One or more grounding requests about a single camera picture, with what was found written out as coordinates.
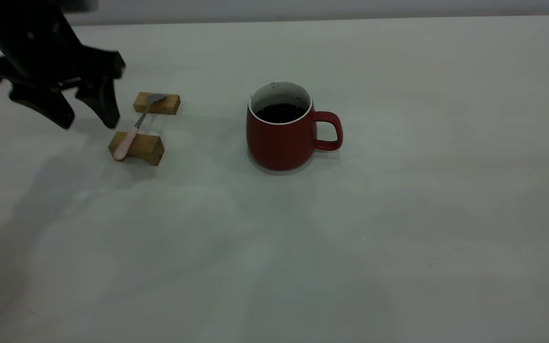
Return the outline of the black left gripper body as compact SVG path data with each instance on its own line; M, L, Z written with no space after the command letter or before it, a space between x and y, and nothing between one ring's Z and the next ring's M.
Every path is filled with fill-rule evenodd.
M95 7L93 0L0 0L0 81L50 87L120 78L120 53L83 45L65 17Z

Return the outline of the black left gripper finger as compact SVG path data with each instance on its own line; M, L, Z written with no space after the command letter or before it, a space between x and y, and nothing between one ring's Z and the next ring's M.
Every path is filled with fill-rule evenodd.
M14 85L9 99L37 111L64 130L69 129L75 119L72 107L59 91Z
M120 113L115 97L114 79L111 76L82 80L75 97L87 104L107 128L116 128Z

